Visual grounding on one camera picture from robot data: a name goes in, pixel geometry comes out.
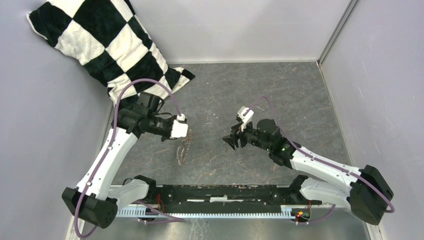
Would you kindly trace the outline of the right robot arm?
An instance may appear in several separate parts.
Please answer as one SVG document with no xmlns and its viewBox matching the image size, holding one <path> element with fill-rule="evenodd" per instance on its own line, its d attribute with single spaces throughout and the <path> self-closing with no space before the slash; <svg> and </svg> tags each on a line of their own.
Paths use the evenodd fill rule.
<svg viewBox="0 0 424 240">
<path fill-rule="evenodd" d="M 330 203 L 374 226 L 380 224 L 384 214 L 393 212 L 394 192 L 376 167 L 359 168 L 322 157 L 290 142 L 272 119 L 260 120 L 256 128 L 252 122 L 240 120 L 222 139 L 233 149 L 258 147 L 267 151 L 275 164 L 310 174 L 289 189 L 289 199 L 295 204 L 306 200 Z"/>
</svg>

